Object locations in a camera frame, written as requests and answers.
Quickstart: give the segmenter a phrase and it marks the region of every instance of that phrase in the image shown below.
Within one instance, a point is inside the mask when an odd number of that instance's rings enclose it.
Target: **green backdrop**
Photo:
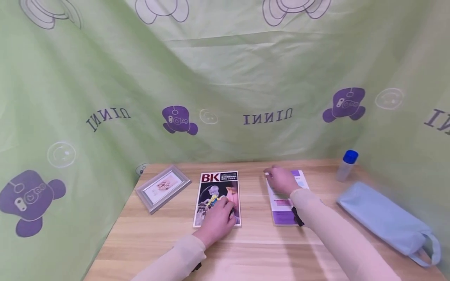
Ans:
[[[1,280],[81,280],[148,163],[353,147],[434,228],[449,273],[448,1],[15,0],[0,11]]]

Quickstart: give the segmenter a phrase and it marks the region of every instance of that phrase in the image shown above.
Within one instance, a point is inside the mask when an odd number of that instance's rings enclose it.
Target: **book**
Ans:
[[[306,178],[301,170],[291,171],[294,178],[301,188],[309,189]],[[267,191],[269,192],[270,208],[272,209],[272,218],[274,224],[278,226],[298,225],[294,219],[292,208],[294,204],[288,196],[276,192],[270,185],[267,179]]]
[[[202,173],[198,186],[193,228],[200,227],[208,210],[224,197],[235,204],[232,210],[236,217],[235,227],[242,226],[239,195],[239,174],[237,171]]]

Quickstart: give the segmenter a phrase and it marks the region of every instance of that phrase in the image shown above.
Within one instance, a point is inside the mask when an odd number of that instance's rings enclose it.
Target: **purple book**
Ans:
[[[301,170],[291,171],[294,175],[297,184],[309,189],[305,176]],[[294,213],[292,212],[292,201],[285,195],[275,192],[266,181],[267,191],[269,192],[270,208],[272,209],[272,217],[275,225],[298,225],[294,220]]]

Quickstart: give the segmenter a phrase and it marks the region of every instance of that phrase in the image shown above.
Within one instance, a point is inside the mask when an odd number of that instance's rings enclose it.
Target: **light blue bag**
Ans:
[[[431,228],[366,184],[355,183],[338,198],[337,203],[371,232],[418,265],[430,267],[440,262],[441,245]],[[431,264],[416,254],[425,244],[426,237],[433,244]]]

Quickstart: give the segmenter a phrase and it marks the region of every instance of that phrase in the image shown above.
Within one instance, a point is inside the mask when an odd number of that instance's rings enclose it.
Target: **wooden table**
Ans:
[[[348,280],[318,237],[306,227],[275,227],[264,180],[264,168],[273,163],[177,164],[192,183],[150,215],[133,192],[86,275],[85,281],[128,281],[192,233],[192,222],[201,172],[239,171],[242,228],[206,251],[201,269],[187,280]],[[404,281],[444,281],[436,267],[424,269],[395,252],[358,224],[336,204],[337,197],[356,180],[372,186],[359,167],[346,183],[334,179],[336,160],[282,161],[288,169],[303,170],[308,185],[322,201],[350,221],[376,247]],[[169,165],[148,166],[137,187]]]

